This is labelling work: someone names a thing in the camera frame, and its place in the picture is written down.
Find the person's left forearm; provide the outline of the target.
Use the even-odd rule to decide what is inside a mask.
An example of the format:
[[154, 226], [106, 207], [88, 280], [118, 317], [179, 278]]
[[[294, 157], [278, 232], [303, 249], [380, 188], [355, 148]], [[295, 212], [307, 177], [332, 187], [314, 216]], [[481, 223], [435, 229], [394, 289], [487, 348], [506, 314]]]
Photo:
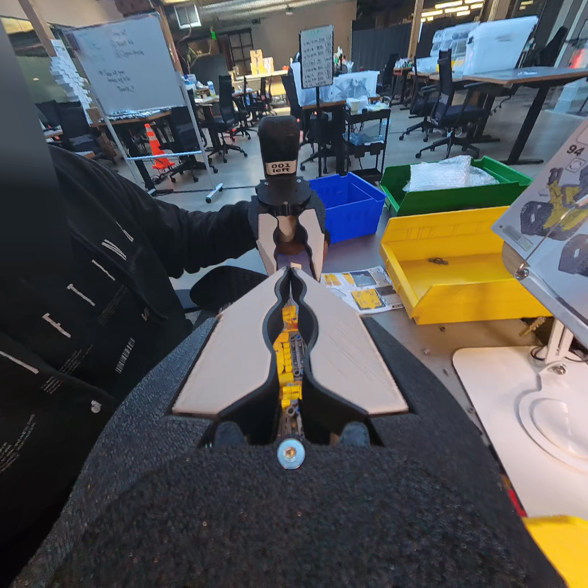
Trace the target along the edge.
[[250, 202], [216, 212], [190, 212], [148, 195], [129, 198], [135, 221], [169, 277], [236, 259], [256, 246], [249, 222]]

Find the clear plastic storage box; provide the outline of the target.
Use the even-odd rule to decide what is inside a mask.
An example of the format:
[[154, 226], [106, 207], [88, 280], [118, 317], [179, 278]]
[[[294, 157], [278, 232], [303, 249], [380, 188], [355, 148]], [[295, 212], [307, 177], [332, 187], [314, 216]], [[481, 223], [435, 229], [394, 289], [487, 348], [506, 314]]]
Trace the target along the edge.
[[467, 37], [462, 76], [513, 70], [538, 20], [532, 15], [487, 21], [474, 28]]

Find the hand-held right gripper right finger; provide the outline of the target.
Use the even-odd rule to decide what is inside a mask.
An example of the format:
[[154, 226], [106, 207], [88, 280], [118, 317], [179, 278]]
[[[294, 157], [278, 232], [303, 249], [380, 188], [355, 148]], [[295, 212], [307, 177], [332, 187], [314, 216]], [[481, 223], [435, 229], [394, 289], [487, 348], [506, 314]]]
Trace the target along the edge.
[[407, 413], [408, 403], [362, 317], [300, 269], [295, 289], [306, 373], [319, 394], [367, 417]]

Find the clear bubble wrap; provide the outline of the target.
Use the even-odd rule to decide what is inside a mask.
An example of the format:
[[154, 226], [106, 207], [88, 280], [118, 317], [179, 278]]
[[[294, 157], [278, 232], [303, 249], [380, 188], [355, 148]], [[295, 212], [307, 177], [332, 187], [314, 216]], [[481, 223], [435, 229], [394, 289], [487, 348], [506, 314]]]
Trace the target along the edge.
[[485, 187], [499, 181], [488, 172], [472, 165], [470, 155], [447, 158], [439, 162], [410, 166], [410, 178], [405, 192], [424, 192], [440, 189]]

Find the toy instruction booklet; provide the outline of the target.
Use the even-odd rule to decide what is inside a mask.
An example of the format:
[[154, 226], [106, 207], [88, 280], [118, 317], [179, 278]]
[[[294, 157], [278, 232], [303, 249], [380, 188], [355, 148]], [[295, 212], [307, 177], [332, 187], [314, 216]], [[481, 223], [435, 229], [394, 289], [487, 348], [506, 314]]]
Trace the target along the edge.
[[587, 313], [587, 119], [492, 231], [555, 295]]

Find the orange traffic cone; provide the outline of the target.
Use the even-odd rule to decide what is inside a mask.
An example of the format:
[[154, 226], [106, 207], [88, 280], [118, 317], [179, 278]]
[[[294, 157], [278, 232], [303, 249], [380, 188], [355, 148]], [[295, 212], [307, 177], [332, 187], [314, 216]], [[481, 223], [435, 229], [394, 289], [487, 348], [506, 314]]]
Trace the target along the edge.
[[165, 156], [165, 152], [161, 148], [159, 140], [151, 125], [149, 123], [145, 123], [144, 127], [149, 141], [149, 146], [151, 148], [151, 153], [154, 156], [152, 168], [157, 170], [158, 173], [170, 171], [175, 166], [175, 163]]

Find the rolling whiteboard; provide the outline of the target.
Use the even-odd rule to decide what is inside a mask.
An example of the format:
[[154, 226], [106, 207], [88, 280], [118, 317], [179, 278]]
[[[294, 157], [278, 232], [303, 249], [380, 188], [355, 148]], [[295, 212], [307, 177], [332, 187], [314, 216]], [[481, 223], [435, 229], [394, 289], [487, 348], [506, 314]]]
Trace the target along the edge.
[[[160, 195], [144, 163], [160, 158], [177, 159], [181, 164], [202, 156], [210, 189], [205, 201], [210, 204], [223, 189], [215, 183], [209, 158], [181, 70], [177, 70], [162, 29], [162, 18], [156, 12], [135, 15], [119, 21], [73, 28], [66, 34], [88, 80], [88, 91], [96, 104], [102, 123], [123, 156], [136, 182], [151, 195]], [[145, 124], [182, 108], [194, 129], [197, 149], [180, 148], [178, 152], [141, 156], [126, 129], [114, 125]]]

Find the black utility cart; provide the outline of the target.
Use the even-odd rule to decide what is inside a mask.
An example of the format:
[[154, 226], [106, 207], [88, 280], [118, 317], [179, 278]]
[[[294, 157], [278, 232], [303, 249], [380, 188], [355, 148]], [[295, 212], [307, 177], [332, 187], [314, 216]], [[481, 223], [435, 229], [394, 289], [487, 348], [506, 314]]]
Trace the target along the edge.
[[344, 170], [378, 186], [385, 170], [391, 107], [383, 102], [353, 110], [345, 106]]

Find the yellow grey toy tracked vehicle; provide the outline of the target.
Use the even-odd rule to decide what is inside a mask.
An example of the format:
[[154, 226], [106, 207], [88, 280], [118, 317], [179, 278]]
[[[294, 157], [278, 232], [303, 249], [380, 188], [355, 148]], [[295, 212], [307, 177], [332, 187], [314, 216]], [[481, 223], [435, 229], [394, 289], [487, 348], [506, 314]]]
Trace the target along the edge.
[[273, 349], [278, 376], [277, 437], [304, 438], [302, 392], [306, 344], [298, 329], [298, 306], [289, 299], [282, 309], [283, 329]]

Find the printed instruction leaflet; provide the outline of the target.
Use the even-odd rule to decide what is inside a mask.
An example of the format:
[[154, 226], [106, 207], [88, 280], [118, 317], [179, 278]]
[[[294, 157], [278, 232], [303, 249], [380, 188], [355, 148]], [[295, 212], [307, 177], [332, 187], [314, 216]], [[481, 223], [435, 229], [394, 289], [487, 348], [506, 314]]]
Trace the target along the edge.
[[396, 294], [392, 281], [382, 266], [348, 272], [323, 273], [320, 277], [320, 283], [340, 295], [372, 289], [385, 296]]

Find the yellow plastic bin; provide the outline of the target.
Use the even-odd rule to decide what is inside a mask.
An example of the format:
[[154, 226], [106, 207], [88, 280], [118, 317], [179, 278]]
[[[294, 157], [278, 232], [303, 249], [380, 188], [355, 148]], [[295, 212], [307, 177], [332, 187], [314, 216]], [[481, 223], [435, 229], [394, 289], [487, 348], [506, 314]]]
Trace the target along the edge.
[[523, 518], [535, 543], [568, 587], [587, 587], [587, 521], [575, 516]]
[[[504, 241], [492, 231], [506, 206], [391, 217], [380, 255], [418, 325], [549, 317], [504, 267]], [[447, 266], [428, 258], [447, 259]]]

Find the white book stand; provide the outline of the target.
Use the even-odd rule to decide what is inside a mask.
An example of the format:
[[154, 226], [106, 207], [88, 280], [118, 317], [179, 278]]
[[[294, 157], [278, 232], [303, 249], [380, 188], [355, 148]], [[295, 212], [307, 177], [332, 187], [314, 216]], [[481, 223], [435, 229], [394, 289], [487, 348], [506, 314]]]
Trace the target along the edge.
[[587, 520], [587, 362], [570, 351], [587, 320], [510, 245], [502, 258], [554, 317], [546, 349], [463, 348], [453, 366], [526, 513]]

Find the wooden office desk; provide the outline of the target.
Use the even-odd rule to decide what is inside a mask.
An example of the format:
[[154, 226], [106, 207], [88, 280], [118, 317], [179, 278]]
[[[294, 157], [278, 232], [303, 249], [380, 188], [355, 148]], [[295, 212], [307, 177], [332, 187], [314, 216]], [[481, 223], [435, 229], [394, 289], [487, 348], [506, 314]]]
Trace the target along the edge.
[[483, 135], [496, 98], [512, 96], [521, 86], [533, 88], [537, 90], [536, 96], [522, 122], [509, 156], [507, 159], [502, 160], [502, 163], [509, 166], [543, 164], [543, 159], [525, 159], [521, 158], [521, 154], [540, 115], [548, 92], [551, 88], [561, 87], [586, 77], [587, 68], [573, 69], [548, 66], [496, 70], [483, 74], [463, 73], [458, 80], [462, 82], [468, 81], [468, 84], [464, 84], [464, 87], [486, 97], [482, 106], [483, 117], [472, 135], [473, 142], [498, 141], [498, 139]]

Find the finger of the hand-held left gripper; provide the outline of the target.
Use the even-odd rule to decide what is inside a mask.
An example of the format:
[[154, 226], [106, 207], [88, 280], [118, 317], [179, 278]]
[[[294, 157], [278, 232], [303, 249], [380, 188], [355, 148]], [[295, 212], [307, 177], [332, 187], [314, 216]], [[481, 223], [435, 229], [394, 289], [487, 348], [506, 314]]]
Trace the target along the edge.
[[298, 241], [304, 246], [312, 276], [319, 282], [325, 257], [325, 234], [316, 210], [306, 209], [298, 216]]
[[278, 218], [268, 213], [258, 215], [257, 248], [268, 276], [277, 272]]

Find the green plastic bin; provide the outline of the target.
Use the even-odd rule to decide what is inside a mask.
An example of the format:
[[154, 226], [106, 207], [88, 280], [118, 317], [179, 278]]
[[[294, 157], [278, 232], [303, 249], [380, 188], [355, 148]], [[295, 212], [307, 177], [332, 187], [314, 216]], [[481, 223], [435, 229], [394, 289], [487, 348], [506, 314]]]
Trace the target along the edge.
[[512, 204], [533, 181], [525, 173], [488, 156], [472, 158], [472, 165], [488, 172], [499, 183], [485, 187], [405, 192], [403, 188], [409, 181], [411, 165], [389, 166], [380, 181], [386, 194], [385, 206], [397, 217], [506, 206]]

